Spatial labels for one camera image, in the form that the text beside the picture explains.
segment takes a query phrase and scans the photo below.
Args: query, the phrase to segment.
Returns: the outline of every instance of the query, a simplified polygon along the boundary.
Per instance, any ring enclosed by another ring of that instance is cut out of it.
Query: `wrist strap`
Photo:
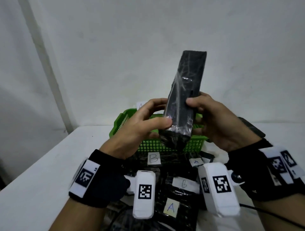
[[[300,178],[292,179],[287,168],[288,175],[283,176],[284,172],[276,168],[277,165],[273,162],[275,157],[269,158],[262,152],[271,147],[272,144],[262,139],[255,144],[229,152],[226,166],[241,176],[245,183],[240,187],[253,200],[270,201],[296,193],[305,194],[305,186]]]
[[[97,208],[120,200],[130,186],[123,175],[123,162],[96,149],[77,174],[69,191],[70,198]]]

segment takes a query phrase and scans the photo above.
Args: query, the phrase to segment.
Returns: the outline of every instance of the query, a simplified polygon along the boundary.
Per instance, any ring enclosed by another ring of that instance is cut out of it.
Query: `qr code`
[[[290,153],[287,150],[282,151],[281,154],[289,167],[296,166],[296,162],[294,161],[294,159],[291,157]]]
[[[81,186],[87,188],[93,175],[94,174],[92,172],[88,171],[87,169],[82,169],[81,172],[78,174],[75,182],[80,184]]]
[[[217,193],[231,192],[231,188],[230,188],[228,178],[227,178],[226,175],[224,175],[224,176],[214,176],[213,180],[214,180],[214,184],[215,184]]]
[[[139,199],[151,199],[152,198],[152,185],[140,184],[139,185]]]
[[[205,193],[210,193],[209,191],[209,186],[208,186],[208,182],[206,180],[206,177],[201,178],[201,182],[202,182],[202,186],[203,186],[203,191]]]
[[[281,157],[277,156],[277,157],[272,157],[272,158],[268,158],[268,159],[270,160],[270,162],[273,165],[273,167],[279,173],[286,173],[287,172]]]

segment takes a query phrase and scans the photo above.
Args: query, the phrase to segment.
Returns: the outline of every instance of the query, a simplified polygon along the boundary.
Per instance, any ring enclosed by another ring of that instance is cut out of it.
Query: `person's left hand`
[[[151,131],[170,127],[172,120],[166,117],[149,118],[154,112],[163,110],[166,103],[167,98],[149,100],[99,150],[113,157],[126,159],[138,150],[143,140],[159,138],[157,132]]]

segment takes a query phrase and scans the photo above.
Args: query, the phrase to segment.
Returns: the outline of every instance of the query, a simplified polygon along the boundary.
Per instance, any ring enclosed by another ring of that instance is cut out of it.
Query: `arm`
[[[150,131],[166,129],[172,125],[172,120],[163,117],[149,119],[149,117],[154,112],[163,110],[166,102],[166,98],[148,101],[101,146],[100,151],[116,158],[126,159],[137,151],[144,139],[158,138],[158,133]],[[105,212],[105,208],[90,207],[69,198],[50,231],[98,231]]]
[[[199,97],[189,98],[186,103],[198,109],[203,118],[196,122],[204,125],[203,128],[194,129],[196,135],[210,138],[219,148],[231,152],[246,147],[261,140],[240,119],[222,103],[213,100],[208,94],[202,93]],[[305,225],[305,196],[295,194],[280,200],[258,202],[254,206],[275,213],[291,221]],[[259,217],[267,231],[271,230],[299,230],[291,224],[276,217],[259,212]]]

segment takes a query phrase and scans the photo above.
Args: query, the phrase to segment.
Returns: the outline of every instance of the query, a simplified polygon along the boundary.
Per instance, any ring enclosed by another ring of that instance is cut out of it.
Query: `hand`
[[[202,118],[196,118],[196,123],[203,128],[193,130],[193,135],[207,136],[219,148],[230,152],[261,140],[225,105],[212,99],[206,93],[188,98],[187,105],[198,109]]]
[[[149,100],[99,150],[126,159],[138,150],[143,140],[159,138],[158,133],[151,131],[169,128],[172,120],[165,117],[149,118],[154,112],[165,109],[166,103],[167,98]]]

